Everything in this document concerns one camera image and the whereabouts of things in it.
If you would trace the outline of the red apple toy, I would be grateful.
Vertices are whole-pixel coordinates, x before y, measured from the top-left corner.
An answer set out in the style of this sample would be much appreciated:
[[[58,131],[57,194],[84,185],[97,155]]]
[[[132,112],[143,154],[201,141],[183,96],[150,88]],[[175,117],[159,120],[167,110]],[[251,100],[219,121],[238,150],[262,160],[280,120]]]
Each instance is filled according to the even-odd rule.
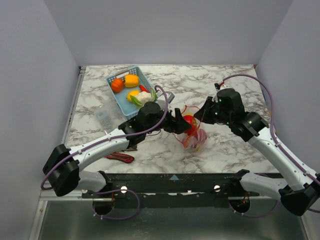
[[[194,134],[194,132],[196,131],[197,129],[197,122],[196,122],[196,119],[190,115],[190,114],[187,114],[187,115],[184,115],[183,116],[183,119],[189,123],[191,125],[191,128],[189,128],[188,130],[185,131],[185,133],[188,135],[188,136],[191,136]]]

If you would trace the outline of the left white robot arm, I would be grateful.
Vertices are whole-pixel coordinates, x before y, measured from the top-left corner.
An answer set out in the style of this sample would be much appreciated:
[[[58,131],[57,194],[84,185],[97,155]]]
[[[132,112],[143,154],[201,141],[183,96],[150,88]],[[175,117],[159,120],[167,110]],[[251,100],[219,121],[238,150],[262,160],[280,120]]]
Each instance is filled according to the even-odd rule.
[[[44,180],[50,183],[50,188],[58,197],[76,189],[87,189],[101,198],[107,197],[111,185],[106,174],[91,174],[83,172],[84,169],[101,158],[138,145],[153,131],[182,134],[191,129],[180,109],[175,108],[174,112],[175,115],[172,115],[157,103],[147,102],[136,116],[103,137],[71,148],[64,144],[56,146],[42,169]]]

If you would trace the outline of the clear zip top bag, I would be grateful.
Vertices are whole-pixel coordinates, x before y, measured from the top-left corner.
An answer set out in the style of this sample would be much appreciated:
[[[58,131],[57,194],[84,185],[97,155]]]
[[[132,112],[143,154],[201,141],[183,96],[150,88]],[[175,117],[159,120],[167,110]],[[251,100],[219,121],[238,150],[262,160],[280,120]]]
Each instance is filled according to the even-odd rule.
[[[186,152],[197,152],[207,141],[208,135],[202,123],[194,117],[199,110],[198,106],[184,105],[181,110],[182,117],[191,124],[191,128],[181,134],[173,134],[175,139],[183,146]]]

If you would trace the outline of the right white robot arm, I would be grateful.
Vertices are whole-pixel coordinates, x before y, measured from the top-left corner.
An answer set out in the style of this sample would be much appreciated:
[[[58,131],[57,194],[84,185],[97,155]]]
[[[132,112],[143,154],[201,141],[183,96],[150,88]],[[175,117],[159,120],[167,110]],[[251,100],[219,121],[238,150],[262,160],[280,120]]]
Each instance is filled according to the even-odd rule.
[[[258,113],[245,111],[241,95],[234,89],[222,89],[215,97],[207,97],[193,116],[205,124],[228,126],[232,133],[262,153],[282,175],[268,178],[240,170],[230,183],[234,195],[254,192],[270,197],[296,216],[302,216],[319,199],[320,175],[277,140]]]

